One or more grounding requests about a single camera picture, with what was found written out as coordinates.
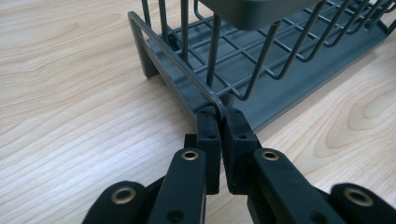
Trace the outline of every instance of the wooden table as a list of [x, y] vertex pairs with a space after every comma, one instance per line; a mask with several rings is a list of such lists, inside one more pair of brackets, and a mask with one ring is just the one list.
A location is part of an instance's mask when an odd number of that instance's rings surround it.
[[[171, 24], [178, 4], [167, 1]], [[0, 223], [79, 223], [110, 185], [163, 176], [194, 132], [163, 81], [143, 76], [130, 10], [142, 15], [140, 1], [0, 3]], [[352, 182], [395, 206], [395, 71], [393, 33], [261, 131], [262, 144], [320, 189]], [[224, 173], [206, 222], [251, 222]]]

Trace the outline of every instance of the dish rack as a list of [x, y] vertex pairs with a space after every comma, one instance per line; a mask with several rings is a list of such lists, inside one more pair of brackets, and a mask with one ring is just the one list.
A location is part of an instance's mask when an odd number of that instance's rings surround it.
[[395, 0], [200, 0], [213, 17], [189, 23], [189, 0], [180, 1], [180, 28], [162, 32], [144, 20], [129, 21], [146, 77], [160, 74], [193, 120], [208, 105], [222, 119], [227, 106], [241, 110], [254, 132], [334, 78], [395, 29], [380, 19]]

